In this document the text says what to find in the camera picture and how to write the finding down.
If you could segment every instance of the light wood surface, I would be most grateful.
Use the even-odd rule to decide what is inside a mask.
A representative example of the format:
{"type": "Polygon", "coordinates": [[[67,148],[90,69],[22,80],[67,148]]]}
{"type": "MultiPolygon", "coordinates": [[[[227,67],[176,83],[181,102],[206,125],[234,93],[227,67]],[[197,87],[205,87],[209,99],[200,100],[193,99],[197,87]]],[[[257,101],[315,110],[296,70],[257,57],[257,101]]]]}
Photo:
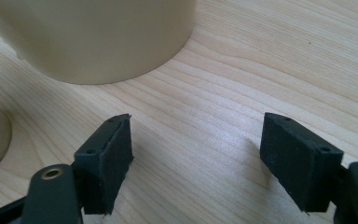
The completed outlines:
{"type": "Polygon", "coordinates": [[[358,1],[199,0],[172,60],[101,86],[43,77],[0,39],[0,109],[13,130],[0,206],[130,113],[135,160],[114,213],[86,223],[331,223],[334,205],[301,213],[258,148],[268,111],[344,150],[344,165],[358,161],[358,1]]]}

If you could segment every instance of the black plastic bracket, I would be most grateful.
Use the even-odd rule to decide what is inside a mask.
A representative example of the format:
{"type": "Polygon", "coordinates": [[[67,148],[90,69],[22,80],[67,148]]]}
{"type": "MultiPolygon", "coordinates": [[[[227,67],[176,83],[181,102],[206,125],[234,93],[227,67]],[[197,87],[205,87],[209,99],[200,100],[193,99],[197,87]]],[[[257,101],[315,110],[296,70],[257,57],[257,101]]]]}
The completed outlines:
{"type": "Polygon", "coordinates": [[[72,165],[41,169],[26,197],[0,208],[0,223],[83,223],[86,214],[112,214],[133,160],[130,115],[103,123],[75,153],[72,165]]]}
{"type": "Polygon", "coordinates": [[[266,113],[260,158],[301,211],[337,206],[335,222],[358,223],[358,162],[342,167],[344,152],[293,119],[266,113]]]}

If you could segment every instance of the wood grain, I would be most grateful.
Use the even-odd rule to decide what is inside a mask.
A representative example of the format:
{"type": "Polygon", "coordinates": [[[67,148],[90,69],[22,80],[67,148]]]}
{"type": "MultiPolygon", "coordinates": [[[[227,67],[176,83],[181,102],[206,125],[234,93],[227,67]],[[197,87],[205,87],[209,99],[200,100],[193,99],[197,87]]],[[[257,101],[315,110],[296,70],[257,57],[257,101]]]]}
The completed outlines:
{"type": "Polygon", "coordinates": [[[298,210],[258,148],[268,111],[344,150],[344,165],[358,161],[358,1],[199,0],[173,59],[100,86],[43,77],[0,39],[0,109],[13,129],[0,206],[130,113],[135,160],[114,214],[86,223],[332,223],[334,205],[298,210]]]}

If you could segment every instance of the black rubber pad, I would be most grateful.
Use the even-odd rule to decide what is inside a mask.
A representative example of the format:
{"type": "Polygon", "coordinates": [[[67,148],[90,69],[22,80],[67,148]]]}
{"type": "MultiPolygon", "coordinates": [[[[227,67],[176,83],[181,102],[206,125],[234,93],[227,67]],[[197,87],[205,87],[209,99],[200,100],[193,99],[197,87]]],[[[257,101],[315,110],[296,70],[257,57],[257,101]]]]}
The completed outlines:
{"type": "Polygon", "coordinates": [[[260,158],[301,211],[327,210],[343,154],[294,120],[266,113],[260,158]]]}
{"type": "Polygon", "coordinates": [[[112,214],[133,160],[130,115],[107,120],[75,153],[75,168],[85,181],[81,198],[85,214],[112,214]]]}

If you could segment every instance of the screw hole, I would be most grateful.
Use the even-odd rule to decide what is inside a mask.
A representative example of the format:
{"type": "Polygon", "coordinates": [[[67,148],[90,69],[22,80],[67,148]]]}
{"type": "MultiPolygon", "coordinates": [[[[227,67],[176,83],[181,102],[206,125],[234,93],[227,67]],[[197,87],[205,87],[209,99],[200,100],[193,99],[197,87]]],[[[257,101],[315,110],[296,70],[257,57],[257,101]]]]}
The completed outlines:
{"type": "Polygon", "coordinates": [[[46,172],[42,174],[42,179],[44,180],[54,179],[57,176],[61,175],[62,172],[63,170],[61,168],[51,168],[49,170],[46,170],[46,172]]]}
{"type": "Polygon", "coordinates": [[[331,151],[331,149],[328,148],[328,147],[321,147],[321,151],[323,151],[323,152],[329,152],[329,151],[331,151]]]}
{"type": "Polygon", "coordinates": [[[87,154],[95,154],[97,151],[95,149],[88,149],[86,151],[87,154]]]}

